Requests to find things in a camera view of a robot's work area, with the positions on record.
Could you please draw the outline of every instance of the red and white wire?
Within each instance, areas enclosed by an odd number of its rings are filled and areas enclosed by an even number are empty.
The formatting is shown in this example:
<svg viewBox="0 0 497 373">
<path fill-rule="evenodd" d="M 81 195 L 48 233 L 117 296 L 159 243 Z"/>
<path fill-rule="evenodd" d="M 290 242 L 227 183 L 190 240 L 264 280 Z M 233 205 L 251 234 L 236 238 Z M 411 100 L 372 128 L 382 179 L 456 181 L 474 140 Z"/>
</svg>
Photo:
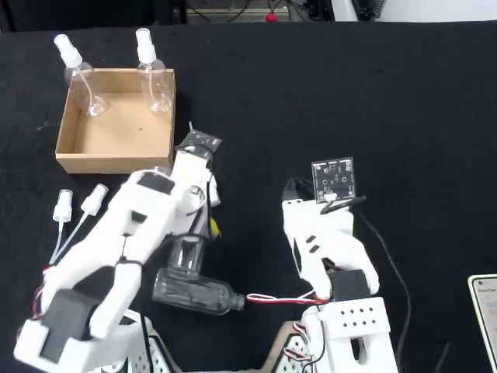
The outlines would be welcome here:
<svg viewBox="0 0 497 373">
<path fill-rule="evenodd" d="M 43 286 L 40 285 L 34 293 L 34 299 L 33 299 L 33 304 L 32 304 L 32 311 L 33 311 L 33 318 L 34 319 L 39 319 L 42 316 L 42 313 L 38 312 L 38 299 L 40 298 L 41 293 L 43 293 Z"/>
<path fill-rule="evenodd" d="M 277 304 L 277 303 L 294 303 L 298 305 L 324 305 L 329 302 L 329 300 L 321 299 L 308 299 L 308 298 L 277 298 L 272 295 L 251 293 L 247 295 L 247 301 L 252 303 L 266 303 L 266 304 Z"/>
<path fill-rule="evenodd" d="M 294 322 L 292 328 L 294 328 L 294 330 L 300 334 L 305 344 L 309 344 L 308 329 L 305 327 L 304 324 L 302 324 L 301 322 Z"/>
<path fill-rule="evenodd" d="M 288 347 L 283 348 L 283 353 L 285 354 L 285 356 L 287 356 L 288 358 L 295 360 L 295 361 L 311 361 L 312 360 L 311 356 L 301 354 L 300 352 L 298 352 L 296 350 L 292 350 L 291 348 L 288 348 Z"/>
</svg>

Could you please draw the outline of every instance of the spray nozzle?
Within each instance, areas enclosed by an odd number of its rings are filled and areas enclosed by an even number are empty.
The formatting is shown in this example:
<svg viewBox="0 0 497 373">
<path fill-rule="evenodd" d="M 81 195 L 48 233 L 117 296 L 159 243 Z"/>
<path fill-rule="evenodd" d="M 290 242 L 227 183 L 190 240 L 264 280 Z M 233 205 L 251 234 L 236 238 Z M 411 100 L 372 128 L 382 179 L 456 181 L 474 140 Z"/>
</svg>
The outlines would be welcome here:
<svg viewBox="0 0 497 373">
<path fill-rule="evenodd" d="M 138 60 L 140 60 L 142 64 L 151 64 L 157 59 L 157 55 L 155 54 L 155 47 L 152 43 L 150 30 L 145 28 L 138 29 L 136 35 L 138 42 Z"/>
<path fill-rule="evenodd" d="M 54 39 L 54 43 L 61 52 L 62 61 L 68 68 L 77 68 L 83 62 L 78 49 L 72 45 L 67 35 L 58 34 Z"/>
</svg>

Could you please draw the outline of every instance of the clear plastic bottle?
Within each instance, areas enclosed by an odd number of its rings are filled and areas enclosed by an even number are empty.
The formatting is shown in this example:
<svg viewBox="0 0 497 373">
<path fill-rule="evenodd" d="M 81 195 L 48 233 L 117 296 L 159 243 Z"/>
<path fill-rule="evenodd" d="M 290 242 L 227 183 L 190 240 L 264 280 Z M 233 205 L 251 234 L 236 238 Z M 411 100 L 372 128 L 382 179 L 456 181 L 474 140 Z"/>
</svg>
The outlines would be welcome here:
<svg viewBox="0 0 497 373">
<path fill-rule="evenodd" d="M 152 299 L 211 315 L 242 310 L 245 297 L 223 281 L 199 275 L 204 246 L 205 241 L 198 237 L 176 239 L 168 267 L 157 273 Z"/>
<path fill-rule="evenodd" d="M 141 91 L 150 111 L 167 112 L 172 108 L 172 87 L 164 63 L 157 59 L 149 29 L 139 29 L 137 52 L 140 64 Z"/>
<path fill-rule="evenodd" d="M 98 96 L 93 67 L 84 62 L 79 51 L 72 45 L 67 35 L 59 34 L 54 39 L 66 65 L 64 78 L 71 88 L 72 96 L 83 113 L 96 117 L 107 109 L 107 102 Z"/>
</svg>

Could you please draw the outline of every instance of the red object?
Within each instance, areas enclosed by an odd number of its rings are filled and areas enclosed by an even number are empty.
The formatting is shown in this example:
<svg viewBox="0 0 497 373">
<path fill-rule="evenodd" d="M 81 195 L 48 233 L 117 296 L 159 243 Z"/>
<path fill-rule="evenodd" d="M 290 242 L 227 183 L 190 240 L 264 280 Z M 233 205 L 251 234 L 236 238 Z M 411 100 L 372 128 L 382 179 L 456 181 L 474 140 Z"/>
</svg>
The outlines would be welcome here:
<svg viewBox="0 0 497 373">
<path fill-rule="evenodd" d="M 276 16 L 274 15 L 274 13 L 267 13 L 266 14 L 266 22 L 276 22 L 277 19 L 276 19 Z"/>
</svg>

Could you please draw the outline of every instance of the black cable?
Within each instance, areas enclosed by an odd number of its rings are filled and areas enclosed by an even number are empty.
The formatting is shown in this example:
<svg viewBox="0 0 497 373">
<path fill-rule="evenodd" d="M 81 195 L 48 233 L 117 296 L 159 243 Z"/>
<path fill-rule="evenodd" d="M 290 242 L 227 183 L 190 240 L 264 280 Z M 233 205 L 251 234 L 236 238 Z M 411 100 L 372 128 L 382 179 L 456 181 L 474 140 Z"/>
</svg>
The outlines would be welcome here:
<svg viewBox="0 0 497 373">
<path fill-rule="evenodd" d="M 288 22 L 292 22 L 292 12 L 290 10 L 290 0 L 287 0 Z"/>
<path fill-rule="evenodd" d="M 210 226 L 210 219 L 211 219 L 211 213 L 210 213 L 210 209 L 212 208 L 211 205 L 210 205 L 210 180 L 207 181 L 207 187 L 206 187 L 206 194 L 207 194 L 207 236 L 209 237 L 209 239 L 212 239 L 214 240 L 214 237 L 212 236 L 212 227 Z"/>
<path fill-rule="evenodd" d="M 325 356 L 325 351 L 326 351 L 326 336 L 325 336 L 325 324 L 321 321 L 321 329 L 322 329 L 322 332 L 323 332 L 323 349 L 321 351 L 321 354 L 319 355 L 319 357 L 316 359 L 316 360 L 313 360 L 313 361 L 309 361 L 306 365 L 304 365 L 302 367 L 302 373 L 305 373 L 305 368 L 311 366 L 311 365 L 314 365 L 316 364 L 318 361 L 320 361 L 323 356 Z"/>
<path fill-rule="evenodd" d="M 405 336 L 407 335 L 407 331 L 409 328 L 409 323 L 411 322 L 411 313 L 412 313 L 412 304 L 411 304 L 411 293 L 409 292 L 409 289 L 407 287 L 407 284 L 404 281 L 404 278 L 402 277 L 401 273 L 399 272 L 397 266 L 395 265 L 394 259 L 392 258 L 392 255 L 390 253 L 390 250 L 387 247 L 387 244 L 385 243 L 383 237 L 379 233 L 379 231 L 370 223 L 369 220 L 366 219 L 366 217 L 362 213 L 358 213 L 359 217 L 364 221 L 364 224 L 369 228 L 372 233 L 374 233 L 380 241 L 381 246 L 383 246 L 383 251 L 385 251 L 385 255 L 387 256 L 388 262 L 390 263 L 392 269 L 395 272 L 395 275 L 397 276 L 398 282 L 400 282 L 402 289 L 404 290 L 405 293 L 405 300 L 406 300 L 406 306 L 407 306 L 407 311 L 405 313 L 405 321 L 404 321 L 404 326 L 402 327 L 401 335 L 398 338 L 398 343 L 397 343 L 397 350 L 395 351 L 395 360 L 397 361 L 397 366 L 399 367 L 400 370 L 400 362 L 402 358 L 402 351 L 404 350 L 404 344 L 405 344 Z"/>
<path fill-rule="evenodd" d="M 438 361 L 436 362 L 435 369 L 433 370 L 433 373 L 440 373 L 440 370 L 442 369 L 443 362 L 447 358 L 447 355 L 449 354 L 449 348 L 450 348 L 450 343 L 447 342 L 445 343 L 445 347 L 443 348 L 442 354 L 440 355 Z"/>
<path fill-rule="evenodd" d="M 124 247 L 126 245 L 126 238 L 124 238 L 124 243 L 123 243 L 123 253 L 124 253 Z M 150 351 L 150 341 L 148 340 L 148 331 L 147 331 L 147 326 L 145 324 L 145 315 L 144 315 L 144 303 L 145 303 L 145 296 L 144 296 L 144 279 L 145 279 L 145 266 L 142 262 L 139 262 L 137 260 L 128 260 L 124 255 L 122 255 L 119 260 L 116 262 L 116 266 L 118 264 L 136 264 L 140 266 L 141 268 L 141 281 L 140 281 L 140 288 L 138 289 L 137 293 L 137 300 L 138 303 L 140 304 L 140 323 L 141 323 L 141 332 L 143 333 L 143 338 L 144 338 L 144 343 L 145 343 L 145 353 L 147 354 L 147 360 L 148 360 L 148 367 L 150 370 L 150 373 L 154 373 L 154 362 L 152 360 L 152 354 Z"/>
<path fill-rule="evenodd" d="M 252 0 L 247 0 L 247 2 L 245 3 L 245 5 L 243 5 L 243 8 L 240 10 L 240 12 L 238 12 L 237 14 L 235 14 L 233 17 L 231 17 L 228 21 L 226 21 L 226 23 L 230 23 L 230 22 L 233 22 L 234 20 L 236 20 L 239 16 L 242 15 L 242 13 L 247 10 L 247 8 L 249 7 L 250 3 L 252 2 Z"/>
<path fill-rule="evenodd" d="M 276 4 L 274 5 L 274 8 L 271 8 L 271 1 L 272 0 L 267 0 L 267 7 L 269 8 L 269 11 L 274 14 L 274 11 L 276 10 L 276 8 L 278 7 L 278 5 L 281 3 L 281 0 L 278 0 L 276 2 Z"/>
<path fill-rule="evenodd" d="M 252 3 L 252 0 L 247 0 L 247 2 L 243 5 L 243 8 L 240 9 L 240 12 L 236 13 L 234 16 L 232 16 L 228 21 L 226 21 L 226 23 L 231 23 L 233 22 L 234 20 L 236 20 L 239 16 L 242 15 L 242 13 L 247 10 L 247 8 L 249 7 L 249 5 Z M 203 20 L 205 20 L 206 22 L 208 23 L 213 23 L 212 20 L 207 17 L 205 14 L 203 14 L 202 12 L 199 12 L 198 10 L 196 10 L 194 7 L 192 7 L 188 2 L 186 3 L 186 6 L 188 8 L 190 8 L 192 10 L 192 12 L 194 12 L 195 14 L 197 14 L 198 16 L 202 17 Z"/>
<path fill-rule="evenodd" d="M 348 207 L 348 206 L 353 206 L 354 204 L 360 204 L 360 203 L 364 202 L 365 200 L 366 200 L 366 196 L 355 197 L 355 198 L 353 198 L 351 200 L 346 200 L 345 202 L 343 202 L 341 204 L 335 204 L 335 205 L 334 205 L 334 203 L 336 201 L 333 200 L 332 202 L 327 203 L 326 206 L 324 206 L 321 209 L 320 214 L 324 215 L 324 214 L 327 214 L 329 212 L 337 211 L 340 208 L 344 208 L 344 207 Z"/>
<path fill-rule="evenodd" d="M 289 0 L 289 3 L 294 7 L 295 11 L 304 22 L 307 22 L 309 20 L 305 19 L 305 17 L 302 15 L 301 11 L 299 10 L 299 9 L 306 9 L 305 6 L 299 4 L 298 2 L 295 2 L 294 0 Z"/>
<path fill-rule="evenodd" d="M 198 10 L 196 10 L 194 7 L 192 7 L 188 2 L 187 0 L 184 0 L 185 1 L 185 4 L 188 8 L 190 8 L 192 10 L 192 12 L 194 12 L 195 14 L 197 14 L 198 16 L 200 16 L 204 21 L 206 21 L 207 23 L 212 23 L 212 21 L 204 14 L 202 14 L 201 12 L 199 12 Z"/>
</svg>

